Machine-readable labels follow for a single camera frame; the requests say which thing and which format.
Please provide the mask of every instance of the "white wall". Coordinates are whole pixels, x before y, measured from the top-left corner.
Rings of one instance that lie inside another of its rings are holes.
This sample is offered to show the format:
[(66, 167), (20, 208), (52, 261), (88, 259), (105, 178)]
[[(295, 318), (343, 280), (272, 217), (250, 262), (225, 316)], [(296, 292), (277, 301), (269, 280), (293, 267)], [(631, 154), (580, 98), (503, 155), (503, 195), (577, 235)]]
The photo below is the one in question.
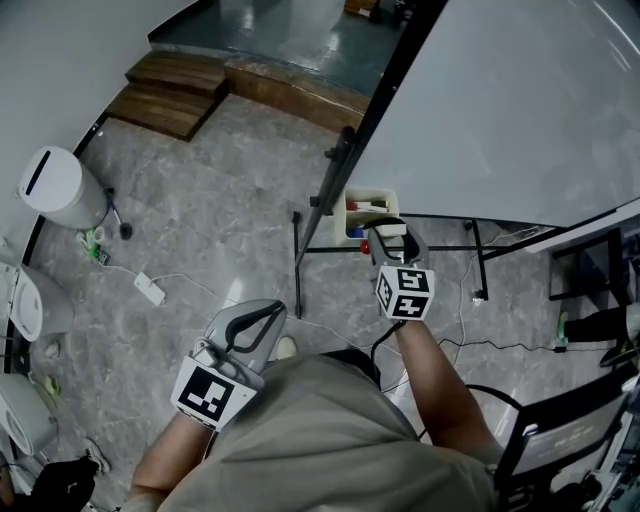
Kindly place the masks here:
[(570, 226), (640, 197), (637, 0), (449, 0), (349, 186)]
[(146, 35), (193, 1), (0, 0), (0, 235), (16, 258), (37, 217), (13, 195), (29, 158), (73, 150), (149, 51)]

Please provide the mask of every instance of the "trash can lid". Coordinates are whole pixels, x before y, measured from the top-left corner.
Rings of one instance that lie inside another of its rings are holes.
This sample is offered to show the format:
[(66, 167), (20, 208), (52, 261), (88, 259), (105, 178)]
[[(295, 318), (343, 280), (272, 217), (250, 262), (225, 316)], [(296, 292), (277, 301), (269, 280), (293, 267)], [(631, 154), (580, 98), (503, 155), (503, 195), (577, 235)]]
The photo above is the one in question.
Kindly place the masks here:
[(81, 184), (78, 159), (65, 149), (45, 146), (29, 160), (20, 180), (20, 196), (34, 210), (56, 212), (73, 202)]

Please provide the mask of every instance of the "beige shirt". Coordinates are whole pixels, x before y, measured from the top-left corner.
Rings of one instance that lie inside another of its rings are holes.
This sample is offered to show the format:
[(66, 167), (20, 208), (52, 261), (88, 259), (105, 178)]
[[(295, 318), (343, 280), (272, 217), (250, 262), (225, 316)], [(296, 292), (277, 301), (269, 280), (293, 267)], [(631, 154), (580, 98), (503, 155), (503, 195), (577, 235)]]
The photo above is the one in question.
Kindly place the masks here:
[(265, 389), (227, 425), (211, 455), (162, 505), (122, 512), (485, 511), (484, 463), (418, 442), (359, 370), (325, 356), (264, 372)]

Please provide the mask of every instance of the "fiducial marker cube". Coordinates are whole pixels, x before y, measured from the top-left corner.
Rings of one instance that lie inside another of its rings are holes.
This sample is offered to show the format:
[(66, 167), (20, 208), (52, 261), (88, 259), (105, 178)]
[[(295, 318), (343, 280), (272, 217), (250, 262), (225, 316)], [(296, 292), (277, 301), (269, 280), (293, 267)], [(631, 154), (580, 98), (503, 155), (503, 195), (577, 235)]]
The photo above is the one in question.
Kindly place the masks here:
[(382, 265), (376, 296), (387, 318), (424, 320), (433, 300), (433, 270)]

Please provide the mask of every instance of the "marble floor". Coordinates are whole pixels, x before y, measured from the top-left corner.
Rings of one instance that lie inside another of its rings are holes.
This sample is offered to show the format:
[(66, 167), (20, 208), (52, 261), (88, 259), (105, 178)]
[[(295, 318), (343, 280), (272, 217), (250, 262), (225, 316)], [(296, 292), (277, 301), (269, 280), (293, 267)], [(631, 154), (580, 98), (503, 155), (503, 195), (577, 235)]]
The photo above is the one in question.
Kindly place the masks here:
[(266, 59), (372, 96), (405, 23), (394, 20), (394, 0), (382, 0), (380, 23), (343, 9), (344, 0), (213, 0), (168, 22), (151, 42), (165, 49)]
[[(87, 147), (81, 159), (115, 188), (120, 214), (134, 229), (130, 241), (115, 237), (105, 244), (110, 265), (151, 277), (184, 273), (216, 295), (168, 277), (158, 281), (167, 300), (153, 307), (130, 274), (100, 267), (84, 255), (72, 230), (45, 224), (31, 265), (62, 286), (76, 311), (59, 357), (46, 356), (44, 340), (32, 346), (35, 376), (53, 374), (61, 385), (55, 410), (59, 436), (46, 452), (52, 460), (72, 458), (85, 436), (103, 448), (113, 469), (98, 479), (96, 505), (122, 504), (135, 465), (174, 414), (169, 398), (182, 358), (225, 301), (278, 297), (293, 314), (291, 218), (296, 210), (308, 218), (308, 196), (317, 192), (327, 165), (323, 151), (335, 138), (301, 119), (230, 96), (191, 143), (109, 119)], [(460, 220), (411, 223), (429, 244), (471, 241)], [(107, 224), (115, 230), (112, 218)], [(481, 232), (486, 243), (500, 234), (490, 222), (481, 224)], [(331, 243), (331, 237), (331, 219), (324, 219), (314, 244)], [(437, 339), (462, 341), (460, 281), (471, 256), (431, 254), (437, 291), (427, 323)], [(475, 263), (462, 288), (465, 341), (553, 346), (559, 305), (546, 300), (547, 256), (522, 251), (488, 262), (490, 300), (480, 304), (472, 301), (479, 284)], [(301, 272), (305, 321), (290, 318), (285, 330), (302, 352), (344, 348), (347, 340), (367, 346), (387, 329), (365, 257), (311, 254)], [(377, 357), (383, 389), (405, 379), (395, 341), (388, 345)], [(456, 346), (445, 342), (443, 349), (456, 359)], [(459, 351), (456, 368), (468, 383), (530, 403), (597, 377), (601, 355), (469, 345)], [(421, 430), (408, 386), (388, 395)], [(477, 397), (504, 443), (513, 411), (494, 398)]]

